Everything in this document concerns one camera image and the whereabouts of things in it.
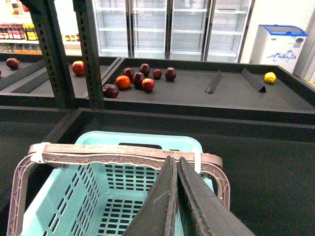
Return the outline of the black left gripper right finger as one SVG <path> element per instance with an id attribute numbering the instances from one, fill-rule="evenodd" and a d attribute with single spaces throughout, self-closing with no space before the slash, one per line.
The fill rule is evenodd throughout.
<path id="1" fill-rule="evenodd" d="M 179 214 L 185 236 L 253 236 L 181 157 L 177 163 Z"/>

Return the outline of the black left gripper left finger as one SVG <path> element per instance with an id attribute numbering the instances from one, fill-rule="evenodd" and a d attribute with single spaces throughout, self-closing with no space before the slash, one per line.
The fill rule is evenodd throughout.
<path id="1" fill-rule="evenodd" d="M 123 235 L 173 236 L 177 197 L 177 165 L 174 158 L 167 157 L 141 209 Z"/>

